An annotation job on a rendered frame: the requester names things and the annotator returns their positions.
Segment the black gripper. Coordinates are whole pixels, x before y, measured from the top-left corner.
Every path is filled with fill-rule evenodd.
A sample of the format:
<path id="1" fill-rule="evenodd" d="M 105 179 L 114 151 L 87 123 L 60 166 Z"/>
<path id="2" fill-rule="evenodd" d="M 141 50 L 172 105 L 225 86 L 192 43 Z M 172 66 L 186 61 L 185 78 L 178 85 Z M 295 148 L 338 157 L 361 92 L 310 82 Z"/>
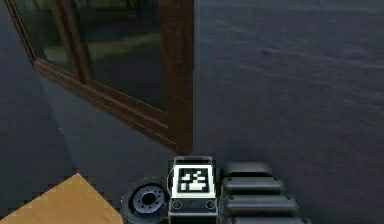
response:
<path id="1" fill-rule="evenodd" d="M 144 178 L 128 187 L 121 197 L 123 224 L 166 224 L 169 194 L 158 177 Z"/>

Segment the brown framed window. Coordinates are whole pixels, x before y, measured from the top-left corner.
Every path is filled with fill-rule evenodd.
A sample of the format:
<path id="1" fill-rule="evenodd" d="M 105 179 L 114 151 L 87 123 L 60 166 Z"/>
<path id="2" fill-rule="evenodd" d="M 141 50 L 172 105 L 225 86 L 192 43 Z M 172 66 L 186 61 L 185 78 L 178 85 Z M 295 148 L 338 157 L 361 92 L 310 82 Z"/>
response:
<path id="1" fill-rule="evenodd" d="M 177 154 L 193 146 L 195 0 L 2 0 L 33 70 Z"/>

